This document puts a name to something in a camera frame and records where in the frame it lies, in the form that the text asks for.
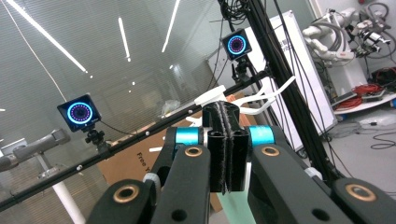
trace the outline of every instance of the cardboard box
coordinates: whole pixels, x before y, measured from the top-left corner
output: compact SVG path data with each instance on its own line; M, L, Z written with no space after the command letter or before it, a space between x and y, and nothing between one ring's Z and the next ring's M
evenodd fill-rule
M234 98L229 97L232 100L243 97L242 93L237 93ZM194 114L192 117L200 118L201 112ZM256 121L252 116L241 115L240 123L242 126L248 126L250 124L256 124ZM190 126L190 123L186 120L182 120L174 127L185 127ZM162 147L163 137L166 134L166 130L160 133L156 133L145 140L124 149L122 152L109 158L108 160L101 161L97 164L99 170L102 172L103 177L109 185L112 185L123 179L137 179L143 180L143 177L148 173L154 162L157 160L160 152L149 152L152 147ZM215 193L210 194L210 202L215 212L220 211L221 204Z

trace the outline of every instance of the vertical black pole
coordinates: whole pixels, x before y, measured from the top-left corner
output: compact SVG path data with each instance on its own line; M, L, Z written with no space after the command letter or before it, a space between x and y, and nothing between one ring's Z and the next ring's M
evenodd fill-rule
M292 76L292 72L260 0L248 0L247 19L259 42L262 54L269 62L276 84L282 86ZM322 173L323 179L330 185L336 176L332 173L329 158L297 85L291 84L282 92L282 97L312 166Z

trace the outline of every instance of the fluorescent light strip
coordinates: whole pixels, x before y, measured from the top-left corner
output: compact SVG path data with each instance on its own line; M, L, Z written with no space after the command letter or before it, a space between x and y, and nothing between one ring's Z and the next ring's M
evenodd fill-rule
M128 59L128 62L130 62L131 55L129 54L128 43L126 42L126 36L125 36L125 31L123 29L123 23L122 23L121 17L119 17L119 25L120 25L120 31L121 31L121 36L122 36L122 42L123 42L124 48L125 48L126 58Z
M172 31L172 27L173 27L173 23L175 21L175 17L176 17L177 8L178 8L178 4L179 3L180 3L180 0L176 0L175 8L174 8L174 11L172 13L171 23L169 24L169 28L168 28L168 34L166 35L165 43L163 43L163 53L165 52L166 45L168 45L169 35L171 34L171 31Z
M15 8L27 21L29 21L43 36L45 36L56 48L58 48L67 58L69 58L82 72L88 73L85 69L64 47L62 47L46 30L43 29L35 20L33 20L18 4L13 0L7 2Z
M17 143L19 143L19 142L21 142L21 141L24 141L24 138L22 138L22 139L20 139L20 140L17 140L17 141L15 141L15 142L13 142L13 143L10 143L10 144L6 145L5 147L1 147L0 149L3 149L3 148L6 148L6 147L9 147L9 146L12 146L12 145L17 144Z

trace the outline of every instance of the white tube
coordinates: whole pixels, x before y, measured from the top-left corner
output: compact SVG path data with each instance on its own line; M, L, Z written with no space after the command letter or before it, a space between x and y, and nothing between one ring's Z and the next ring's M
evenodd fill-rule
M60 182L54 186L52 186L55 190L55 193L58 195L61 200L64 208L66 209L69 216L73 219L75 224L84 224L85 217L79 211L73 197L70 195L70 192L67 190L64 182Z

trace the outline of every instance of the motion capture camera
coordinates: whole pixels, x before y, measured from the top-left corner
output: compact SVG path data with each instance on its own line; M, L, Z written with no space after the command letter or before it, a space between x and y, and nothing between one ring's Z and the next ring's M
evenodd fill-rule
M80 96L57 107L73 133L78 130L85 132L85 130L92 129L94 124L101 119L89 94Z
M228 59L233 61L251 52L248 36L245 30L239 29L221 39Z

